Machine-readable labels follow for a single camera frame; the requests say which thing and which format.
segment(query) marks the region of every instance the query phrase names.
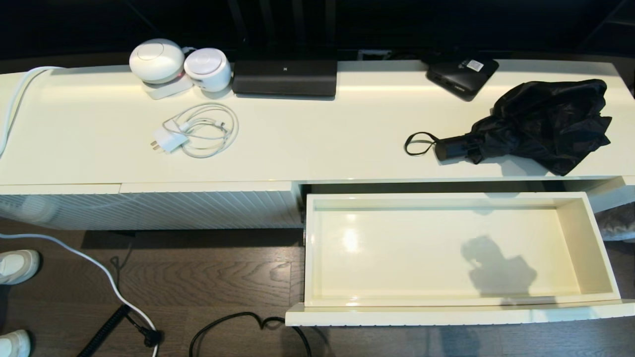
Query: floor board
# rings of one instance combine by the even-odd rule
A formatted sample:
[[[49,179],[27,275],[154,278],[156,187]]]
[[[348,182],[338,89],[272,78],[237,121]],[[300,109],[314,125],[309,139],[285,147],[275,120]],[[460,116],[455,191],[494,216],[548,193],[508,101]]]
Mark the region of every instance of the floor board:
[[[6,233],[52,234],[117,271],[122,294],[165,332],[160,356],[187,356],[192,336],[228,314],[284,316],[303,299],[302,232],[53,231],[0,220]],[[635,298],[633,245],[606,244],[624,298]],[[33,333],[33,357],[74,356],[117,309],[106,277],[53,243],[0,240],[0,251],[36,249],[38,274],[0,286],[0,330]],[[303,328],[314,356],[634,356],[634,318],[473,327]],[[149,356],[143,337],[121,323],[95,356]],[[303,356],[295,332],[272,324],[259,330],[249,317],[227,321],[201,340],[198,356]]]

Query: black umbrella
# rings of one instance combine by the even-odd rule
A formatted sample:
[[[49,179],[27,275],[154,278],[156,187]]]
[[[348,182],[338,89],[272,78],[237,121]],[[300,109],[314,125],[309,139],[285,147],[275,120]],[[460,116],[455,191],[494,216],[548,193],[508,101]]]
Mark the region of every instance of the black umbrella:
[[[434,152],[441,161],[457,157],[478,164],[485,158],[506,154],[534,159],[556,175],[564,176],[590,152],[610,144],[605,135],[611,117],[600,116],[605,105],[606,83],[600,79],[581,82],[523,83],[494,104],[491,116],[460,137],[438,139]]]

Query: black tv box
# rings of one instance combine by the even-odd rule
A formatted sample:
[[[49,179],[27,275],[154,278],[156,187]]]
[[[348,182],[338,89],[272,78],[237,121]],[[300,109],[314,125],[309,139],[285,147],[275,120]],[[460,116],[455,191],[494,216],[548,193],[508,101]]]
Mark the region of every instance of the black tv box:
[[[498,62],[480,56],[428,63],[425,76],[463,100],[471,101],[498,69]]]
[[[242,95],[334,97],[336,60],[240,60],[232,90]]]

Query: shoe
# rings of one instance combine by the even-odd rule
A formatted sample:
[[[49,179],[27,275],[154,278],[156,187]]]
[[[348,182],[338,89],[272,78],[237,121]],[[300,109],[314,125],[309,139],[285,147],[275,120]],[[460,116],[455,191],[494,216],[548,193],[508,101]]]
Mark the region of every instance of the shoe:
[[[0,357],[29,357],[31,340],[25,330],[0,336]]]
[[[16,285],[30,279],[39,267],[35,250],[14,250],[0,254],[0,285]]]

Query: sticker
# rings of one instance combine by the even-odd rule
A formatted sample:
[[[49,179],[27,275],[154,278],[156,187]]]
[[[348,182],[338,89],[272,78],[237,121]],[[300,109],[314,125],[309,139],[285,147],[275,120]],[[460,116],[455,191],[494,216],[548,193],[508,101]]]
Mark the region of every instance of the sticker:
[[[467,64],[467,68],[469,69],[473,69],[476,72],[480,71],[481,68],[483,68],[483,64],[481,62],[475,61],[475,60],[471,60],[468,64]]]

